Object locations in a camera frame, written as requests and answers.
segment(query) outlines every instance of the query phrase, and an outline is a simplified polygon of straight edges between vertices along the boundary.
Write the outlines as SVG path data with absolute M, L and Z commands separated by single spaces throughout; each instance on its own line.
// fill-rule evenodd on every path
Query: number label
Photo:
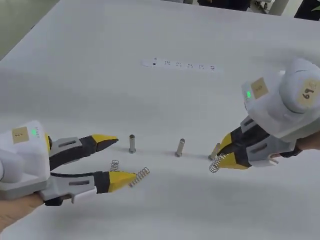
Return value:
M 263 77 L 251 83 L 251 88 L 255 99 L 261 98 L 269 92 Z
M 311 108 L 314 105 L 319 94 L 317 83 L 318 81 L 313 78 L 308 78 L 304 81 L 298 96 L 298 103 L 300 103 L 303 107 Z
M 26 126 L 12 129 L 13 144 L 29 141 L 28 129 Z

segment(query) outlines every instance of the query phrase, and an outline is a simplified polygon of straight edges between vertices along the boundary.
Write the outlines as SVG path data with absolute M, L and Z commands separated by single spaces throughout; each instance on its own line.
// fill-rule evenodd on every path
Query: floor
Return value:
M 59 0 L 0 0 L 0 60 Z

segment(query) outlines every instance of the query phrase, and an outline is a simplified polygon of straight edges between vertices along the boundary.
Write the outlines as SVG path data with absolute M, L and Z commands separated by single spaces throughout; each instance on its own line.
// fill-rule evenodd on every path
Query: metal pin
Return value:
M 184 145 L 185 145 L 185 140 L 183 138 L 180 139 L 179 145 L 178 145 L 178 149 L 175 152 L 175 156 L 177 158 L 180 158 L 182 156 L 182 150 L 184 149 Z
M 215 156 L 217 155 L 218 151 L 220 149 L 220 143 L 217 143 L 212 151 L 212 153 L 208 156 L 209 160 L 215 159 Z
M 136 152 L 136 137 L 135 135 L 131 134 L 129 136 L 129 143 L 130 143 L 130 148 L 129 148 L 129 153 L 134 154 Z

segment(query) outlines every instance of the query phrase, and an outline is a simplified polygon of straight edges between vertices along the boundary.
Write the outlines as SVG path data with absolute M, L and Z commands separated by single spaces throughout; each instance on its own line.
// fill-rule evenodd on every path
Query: coiled spring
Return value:
M 218 170 L 220 169 L 220 162 L 226 158 L 226 154 L 221 154 L 221 155 L 217 155 L 214 157 L 214 159 L 212 160 L 211 165 L 209 166 L 209 170 L 212 173 L 216 173 L 218 172 Z
M 118 172 L 119 171 L 119 161 L 118 160 L 112 160 L 110 172 Z
M 140 172 L 136 174 L 135 180 L 129 183 L 129 187 L 132 188 L 134 185 L 139 183 L 145 176 L 147 176 L 150 173 L 150 170 L 145 167 Z

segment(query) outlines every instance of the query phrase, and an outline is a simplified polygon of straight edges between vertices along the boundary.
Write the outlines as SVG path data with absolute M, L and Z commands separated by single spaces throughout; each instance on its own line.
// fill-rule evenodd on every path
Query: white table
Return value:
M 57 172 L 108 170 L 117 159 L 124 171 L 151 173 L 134 188 L 40 207 L 2 239 L 318 239 L 319 152 L 216 174 L 207 156 L 246 116 L 241 83 L 294 56 L 319 64 L 319 42 L 313 21 L 165 1 L 61 0 L 0 62 L 0 130 L 38 119 L 53 139 L 116 135 L 112 147 Z M 154 57 L 220 73 L 141 66 Z

